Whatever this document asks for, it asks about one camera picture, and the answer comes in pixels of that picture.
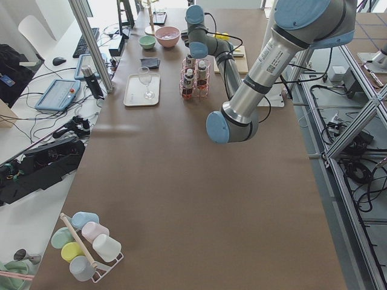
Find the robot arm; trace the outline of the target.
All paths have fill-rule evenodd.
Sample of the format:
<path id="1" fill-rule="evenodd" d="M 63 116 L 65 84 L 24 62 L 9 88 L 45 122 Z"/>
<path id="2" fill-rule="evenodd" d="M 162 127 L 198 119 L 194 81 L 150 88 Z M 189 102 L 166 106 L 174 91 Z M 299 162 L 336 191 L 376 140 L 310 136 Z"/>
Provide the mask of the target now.
<path id="1" fill-rule="evenodd" d="M 277 1 L 272 36 L 233 97 L 206 120 L 209 138 L 242 142 L 258 130 L 256 107 L 296 53 L 345 45 L 354 37 L 356 1 Z"/>
<path id="2" fill-rule="evenodd" d="M 231 99 L 242 84 L 235 59 L 232 56 L 233 45 L 223 39 L 209 36 L 204 23 L 204 11 L 199 5 L 186 10 L 187 46 L 195 59 L 213 56 L 223 78 L 227 98 Z"/>

